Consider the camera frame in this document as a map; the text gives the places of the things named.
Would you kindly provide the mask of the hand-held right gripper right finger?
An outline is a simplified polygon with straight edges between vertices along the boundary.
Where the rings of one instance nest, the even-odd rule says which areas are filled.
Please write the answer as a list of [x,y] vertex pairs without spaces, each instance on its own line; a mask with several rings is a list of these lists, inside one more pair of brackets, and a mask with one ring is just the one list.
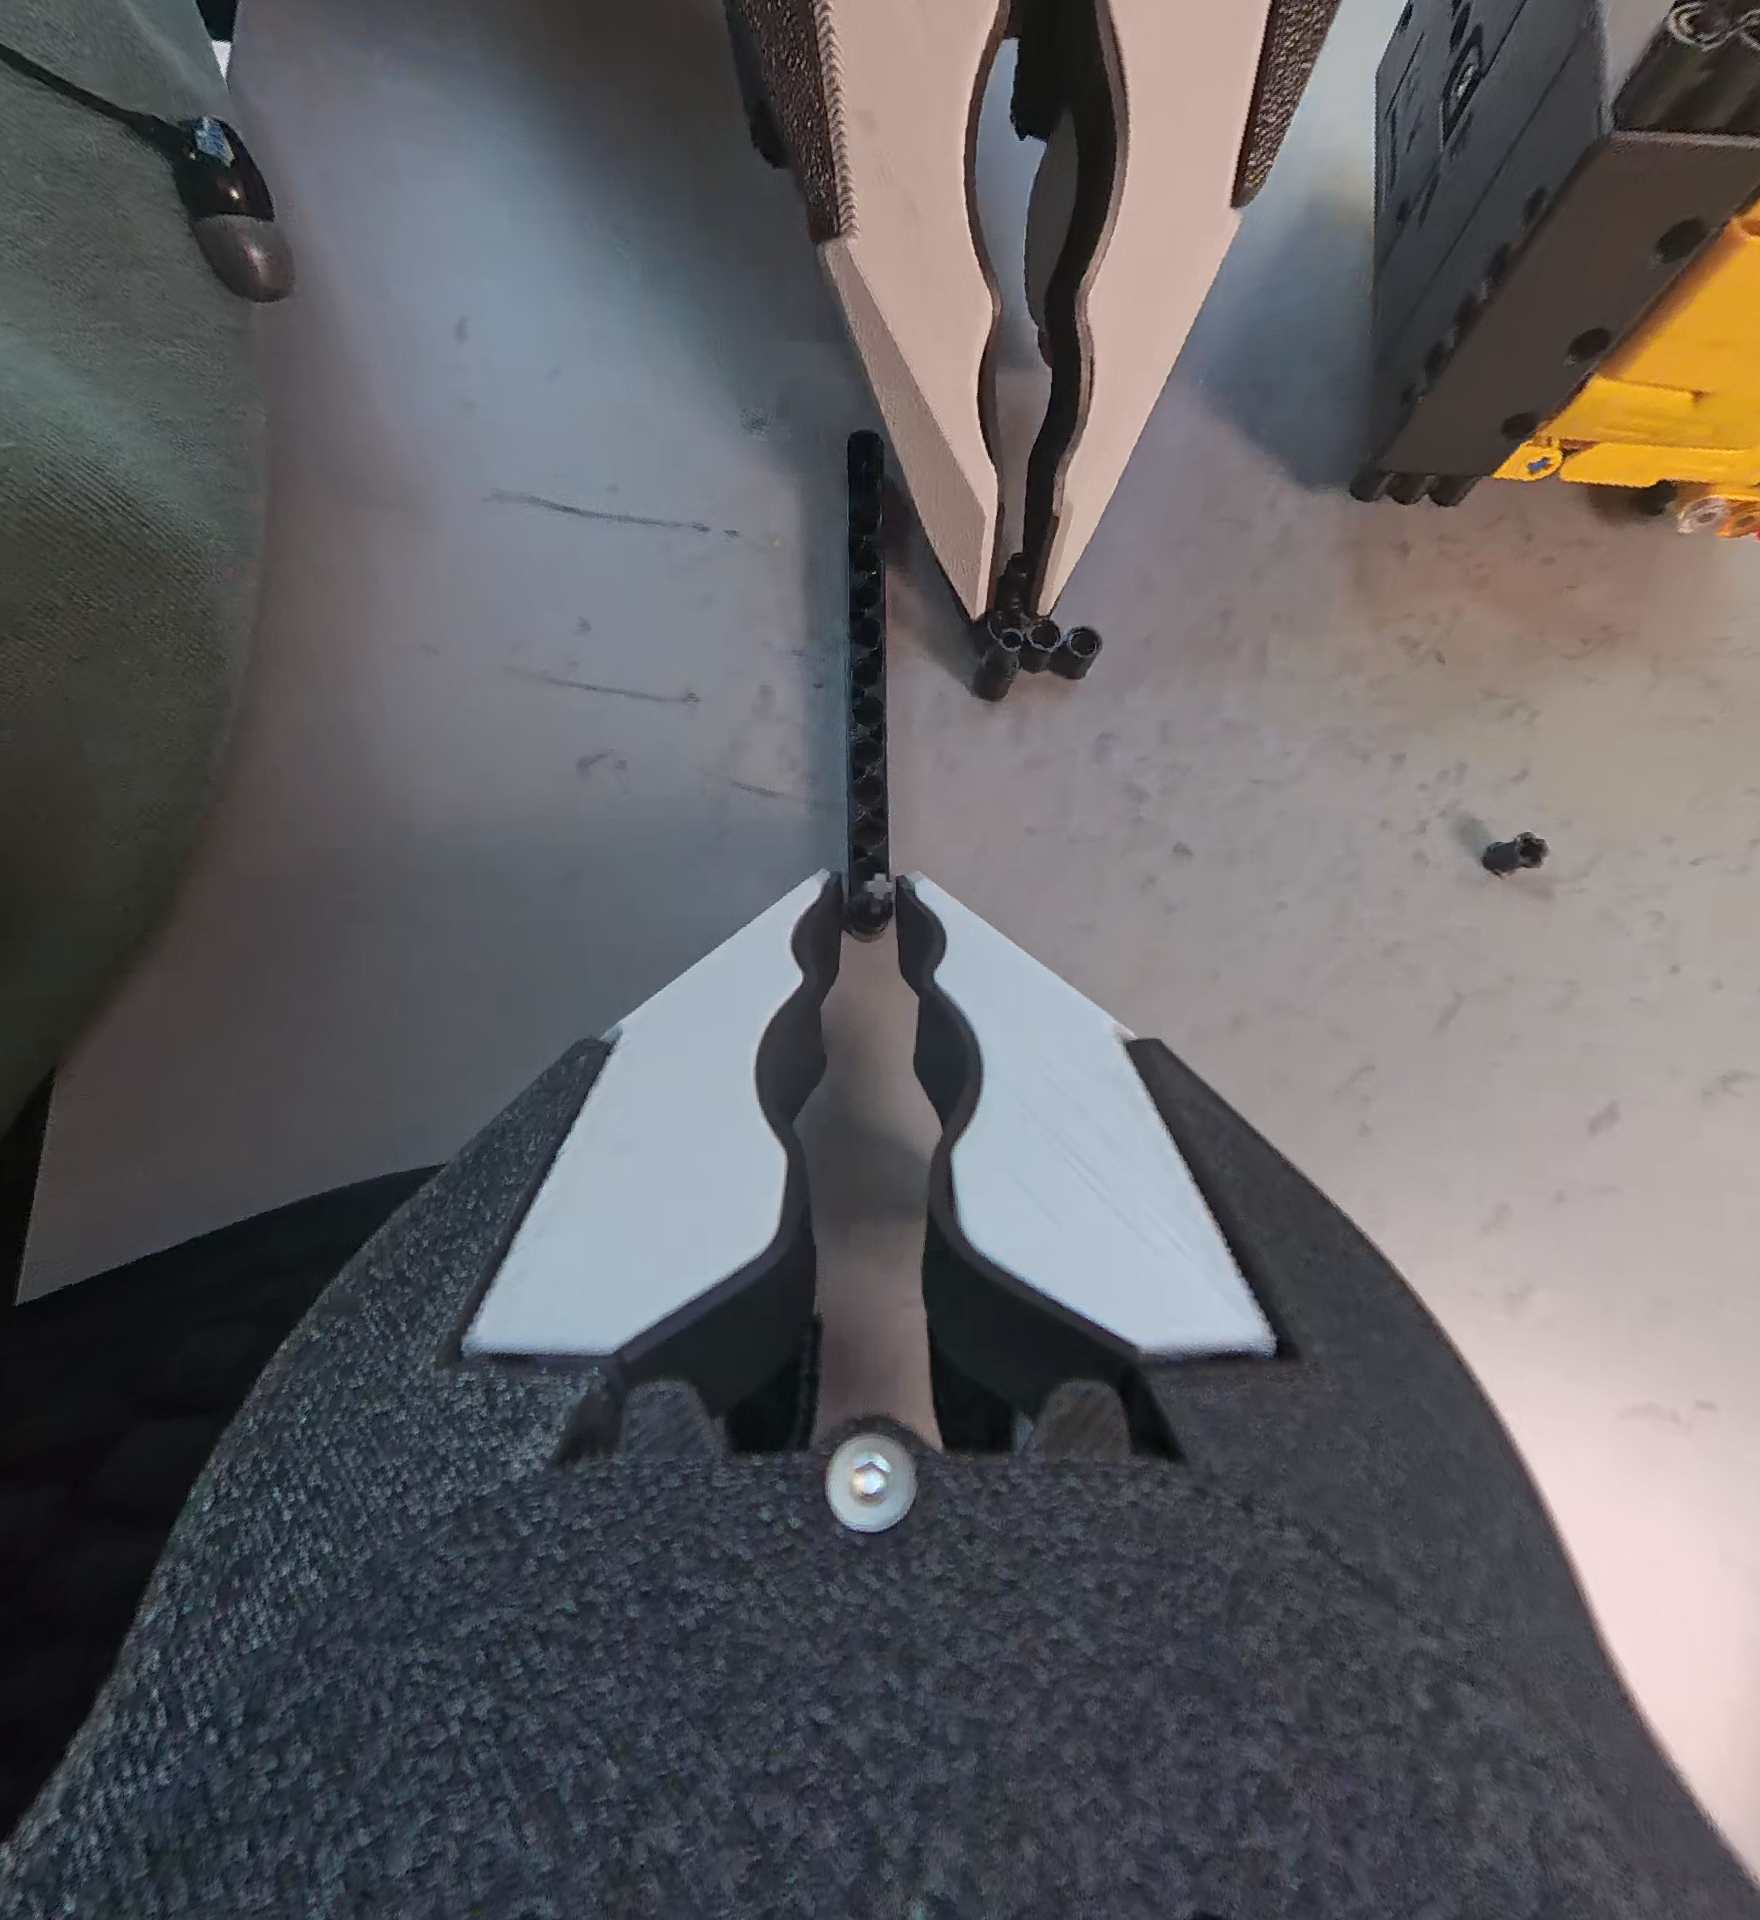
[[1136,1068],[1134,1036],[920,874],[894,886],[913,1072],[938,1119],[920,1304],[938,1399],[1124,1394],[1270,1362],[1256,1299]]

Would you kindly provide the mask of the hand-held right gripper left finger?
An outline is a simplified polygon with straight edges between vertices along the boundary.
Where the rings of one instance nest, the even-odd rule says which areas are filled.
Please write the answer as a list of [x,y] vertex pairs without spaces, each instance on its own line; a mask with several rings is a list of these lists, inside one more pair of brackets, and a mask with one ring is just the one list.
[[827,1064],[841,880],[818,871],[631,1010],[463,1329],[741,1404],[798,1355],[817,1253],[796,1118]]

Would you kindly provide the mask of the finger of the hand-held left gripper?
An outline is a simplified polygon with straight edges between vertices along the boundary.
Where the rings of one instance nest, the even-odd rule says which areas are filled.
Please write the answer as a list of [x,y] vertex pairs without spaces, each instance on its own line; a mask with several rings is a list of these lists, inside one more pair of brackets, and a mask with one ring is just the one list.
[[1237,229],[1268,4],[1064,4],[1062,122],[1033,205],[1064,209],[1037,329],[1048,402],[1022,556],[1050,613],[1084,557]]
[[818,245],[926,540],[988,612],[1003,485],[984,422],[1000,321],[972,148],[1008,6],[820,2],[836,227]]

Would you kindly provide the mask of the black triple lego connector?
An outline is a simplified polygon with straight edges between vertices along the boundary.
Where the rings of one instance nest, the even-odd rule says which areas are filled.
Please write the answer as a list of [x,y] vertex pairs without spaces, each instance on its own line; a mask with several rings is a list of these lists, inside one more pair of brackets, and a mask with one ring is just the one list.
[[1091,626],[1061,627],[1031,606],[1031,568],[1024,556],[1003,566],[988,612],[974,624],[970,694],[1001,703],[1022,675],[1084,683],[1104,650]]

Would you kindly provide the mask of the black lego beam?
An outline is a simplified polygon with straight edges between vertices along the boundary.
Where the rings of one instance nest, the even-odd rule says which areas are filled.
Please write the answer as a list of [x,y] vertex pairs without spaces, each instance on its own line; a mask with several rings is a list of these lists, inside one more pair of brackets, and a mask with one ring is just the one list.
[[869,429],[847,439],[845,489],[845,929],[877,943],[891,902],[863,900],[869,874],[888,864],[885,444]]

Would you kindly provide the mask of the yellow lego robot model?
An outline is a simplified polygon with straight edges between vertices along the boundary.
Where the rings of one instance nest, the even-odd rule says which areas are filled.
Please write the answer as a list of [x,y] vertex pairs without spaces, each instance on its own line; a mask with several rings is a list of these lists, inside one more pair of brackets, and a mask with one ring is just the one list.
[[1760,542],[1760,4],[1402,4],[1356,501],[1628,497]]

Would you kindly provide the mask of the black mesh chair seat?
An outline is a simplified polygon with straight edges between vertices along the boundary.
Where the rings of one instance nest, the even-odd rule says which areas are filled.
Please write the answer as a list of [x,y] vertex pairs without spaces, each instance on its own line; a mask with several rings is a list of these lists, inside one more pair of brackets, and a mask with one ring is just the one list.
[[268,1358],[434,1175],[309,1197],[0,1309],[0,1841],[113,1673]]

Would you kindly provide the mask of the person in green sweatshirt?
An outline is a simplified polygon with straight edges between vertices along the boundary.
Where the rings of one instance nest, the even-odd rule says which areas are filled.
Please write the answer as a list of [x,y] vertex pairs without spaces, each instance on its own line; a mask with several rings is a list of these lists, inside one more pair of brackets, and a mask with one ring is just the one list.
[[0,4],[0,1163],[162,919],[244,681],[256,308],[173,154],[211,4]]

